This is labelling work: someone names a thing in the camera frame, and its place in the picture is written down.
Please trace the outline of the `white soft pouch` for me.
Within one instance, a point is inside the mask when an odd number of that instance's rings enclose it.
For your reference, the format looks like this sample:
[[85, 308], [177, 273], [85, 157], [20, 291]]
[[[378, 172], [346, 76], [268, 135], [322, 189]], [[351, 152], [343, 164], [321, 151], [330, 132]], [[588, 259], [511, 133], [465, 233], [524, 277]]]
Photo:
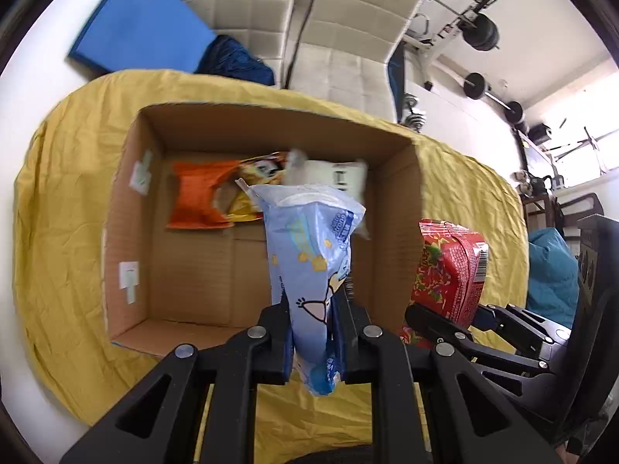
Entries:
[[366, 178], [365, 161], [315, 160], [309, 159], [301, 150], [293, 149], [286, 155], [281, 183], [285, 186], [304, 186], [304, 184], [331, 186], [364, 205]]

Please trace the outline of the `dark blue cloth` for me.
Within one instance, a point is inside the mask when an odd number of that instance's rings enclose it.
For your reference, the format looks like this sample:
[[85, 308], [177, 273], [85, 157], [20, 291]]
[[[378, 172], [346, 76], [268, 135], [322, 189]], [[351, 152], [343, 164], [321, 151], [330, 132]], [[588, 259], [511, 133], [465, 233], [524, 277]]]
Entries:
[[218, 35], [211, 42], [194, 73], [218, 75], [265, 86], [276, 85], [273, 69], [228, 35]]

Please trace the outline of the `cardboard box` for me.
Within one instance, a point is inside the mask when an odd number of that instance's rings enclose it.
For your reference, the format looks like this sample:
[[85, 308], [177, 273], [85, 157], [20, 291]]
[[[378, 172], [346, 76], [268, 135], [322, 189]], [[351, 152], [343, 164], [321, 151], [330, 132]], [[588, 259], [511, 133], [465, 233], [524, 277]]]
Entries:
[[422, 251], [422, 172], [411, 132], [377, 118], [239, 104], [142, 109], [113, 180], [104, 229], [103, 294], [110, 340], [164, 356], [209, 348], [256, 324], [271, 301], [260, 222], [170, 229], [177, 161], [203, 164], [299, 149], [368, 164], [367, 239], [352, 242], [354, 296], [373, 322], [399, 331]]

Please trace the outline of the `teal beanbag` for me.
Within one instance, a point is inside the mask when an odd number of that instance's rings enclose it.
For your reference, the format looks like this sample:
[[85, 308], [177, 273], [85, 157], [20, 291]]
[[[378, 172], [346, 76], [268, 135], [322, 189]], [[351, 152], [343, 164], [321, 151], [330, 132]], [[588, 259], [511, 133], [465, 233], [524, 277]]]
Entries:
[[530, 232], [526, 309], [571, 329], [578, 292], [578, 263], [558, 230]]

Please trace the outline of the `right white chair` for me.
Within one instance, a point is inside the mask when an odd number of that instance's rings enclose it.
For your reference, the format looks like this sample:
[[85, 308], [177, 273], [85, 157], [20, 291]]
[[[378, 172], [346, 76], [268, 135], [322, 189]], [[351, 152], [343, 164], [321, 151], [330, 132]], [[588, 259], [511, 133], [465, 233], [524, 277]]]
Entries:
[[395, 123], [388, 63], [423, 0], [311, 0], [286, 88]]

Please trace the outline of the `white weight bench rack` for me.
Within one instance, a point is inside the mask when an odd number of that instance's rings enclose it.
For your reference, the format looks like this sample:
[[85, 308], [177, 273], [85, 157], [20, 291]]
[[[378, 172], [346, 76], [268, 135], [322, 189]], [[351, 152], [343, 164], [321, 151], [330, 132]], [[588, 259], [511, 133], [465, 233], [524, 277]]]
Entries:
[[412, 49], [413, 62], [421, 74], [420, 83], [427, 90], [433, 88], [430, 67], [444, 53], [446, 47], [462, 33], [458, 26], [462, 16], [457, 15], [451, 22], [446, 23], [438, 32], [430, 34], [430, 18], [423, 13], [416, 13], [405, 35], [404, 43]]

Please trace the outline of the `light blue tissue pack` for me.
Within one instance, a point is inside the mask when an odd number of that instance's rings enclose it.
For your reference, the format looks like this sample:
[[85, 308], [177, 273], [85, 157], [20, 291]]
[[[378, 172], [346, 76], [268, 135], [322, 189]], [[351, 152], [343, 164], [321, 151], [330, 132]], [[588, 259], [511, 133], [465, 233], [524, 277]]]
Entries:
[[330, 337], [330, 304], [351, 273], [351, 235], [365, 207], [324, 184], [255, 184], [274, 304], [289, 305], [296, 368], [316, 396], [333, 393], [340, 365]]

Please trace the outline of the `yellow tablecloth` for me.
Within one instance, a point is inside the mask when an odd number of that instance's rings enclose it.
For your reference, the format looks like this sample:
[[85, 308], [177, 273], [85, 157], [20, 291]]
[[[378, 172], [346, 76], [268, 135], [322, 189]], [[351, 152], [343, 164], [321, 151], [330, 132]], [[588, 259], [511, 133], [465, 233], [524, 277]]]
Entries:
[[[155, 364], [106, 336], [102, 233], [131, 123], [140, 109], [172, 102], [298, 109], [380, 126], [371, 115], [302, 93], [172, 70], [105, 75], [49, 112], [16, 180], [15, 304], [34, 372], [86, 424], [96, 423]], [[414, 136], [413, 143], [423, 177], [423, 216], [480, 232], [491, 249], [482, 301], [523, 306], [528, 234], [512, 186], [428, 136]]]

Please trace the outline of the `blue foam mat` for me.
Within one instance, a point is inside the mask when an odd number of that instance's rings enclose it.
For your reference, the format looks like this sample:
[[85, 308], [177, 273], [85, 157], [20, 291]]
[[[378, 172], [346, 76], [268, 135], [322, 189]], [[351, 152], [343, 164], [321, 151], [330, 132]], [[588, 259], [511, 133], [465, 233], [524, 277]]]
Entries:
[[69, 50], [96, 72], [193, 73], [216, 34], [183, 0], [101, 0]]

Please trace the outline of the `small chrome dumbbell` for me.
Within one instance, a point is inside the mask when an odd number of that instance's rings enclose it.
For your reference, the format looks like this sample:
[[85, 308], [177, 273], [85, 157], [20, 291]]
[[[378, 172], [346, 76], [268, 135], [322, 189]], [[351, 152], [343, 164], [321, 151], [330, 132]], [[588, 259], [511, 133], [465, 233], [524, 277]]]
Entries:
[[406, 93], [403, 99], [403, 114], [400, 124], [413, 132], [420, 133], [427, 121], [424, 110], [419, 108], [419, 99], [411, 93]]

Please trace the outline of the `red snack packet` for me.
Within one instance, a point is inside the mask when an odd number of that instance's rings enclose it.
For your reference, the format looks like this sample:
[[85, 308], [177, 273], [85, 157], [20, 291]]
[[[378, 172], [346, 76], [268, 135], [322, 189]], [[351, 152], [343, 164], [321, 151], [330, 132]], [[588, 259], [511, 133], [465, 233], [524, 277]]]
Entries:
[[419, 222], [423, 250], [410, 302], [467, 331], [486, 282], [489, 244], [475, 230], [443, 220]]

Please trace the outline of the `barbell on rack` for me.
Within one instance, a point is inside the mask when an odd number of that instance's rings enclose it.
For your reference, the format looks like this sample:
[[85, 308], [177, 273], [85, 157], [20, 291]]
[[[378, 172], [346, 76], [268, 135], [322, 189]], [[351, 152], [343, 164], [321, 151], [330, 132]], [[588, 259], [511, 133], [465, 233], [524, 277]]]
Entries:
[[424, 19], [424, 31], [417, 32], [411, 27], [405, 37], [420, 50], [435, 51], [439, 46], [447, 45], [451, 39], [461, 36], [464, 41], [477, 51], [489, 51], [498, 47], [499, 31], [495, 22], [490, 19], [488, 10], [497, 0], [473, 0], [464, 10], [458, 12], [442, 0], [426, 0], [439, 4], [452, 14], [452, 19], [434, 34], [430, 34], [430, 18], [423, 13], [417, 13], [415, 18]]

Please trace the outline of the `floor dumbbell bar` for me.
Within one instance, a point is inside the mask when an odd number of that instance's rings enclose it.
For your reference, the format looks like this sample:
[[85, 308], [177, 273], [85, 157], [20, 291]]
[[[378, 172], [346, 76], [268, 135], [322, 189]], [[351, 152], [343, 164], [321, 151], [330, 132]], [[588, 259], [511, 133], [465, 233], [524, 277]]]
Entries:
[[495, 94], [485, 77], [478, 72], [471, 72], [464, 78], [463, 90], [469, 99], [489, 99], [501, 106], [504, 110], [504, 118], [512, 126], [516, 126], [525, 120], [523, 106], [516, 101], [506, 102]]

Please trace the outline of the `orange snack bag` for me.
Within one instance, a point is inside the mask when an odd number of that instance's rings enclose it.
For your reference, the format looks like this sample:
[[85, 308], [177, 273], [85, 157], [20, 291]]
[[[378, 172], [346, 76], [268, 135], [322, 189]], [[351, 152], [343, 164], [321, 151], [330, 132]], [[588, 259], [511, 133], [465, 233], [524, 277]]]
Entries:
[[228, 229], [236, 223], [260, 220], [262, 213], [236, 183], [249, 186], [281, 184], [286, 174], [286, 152], [244, 160], [190, 164], [177, 161], [173, 175], [177, 195], [167, 226], [170, 229]]

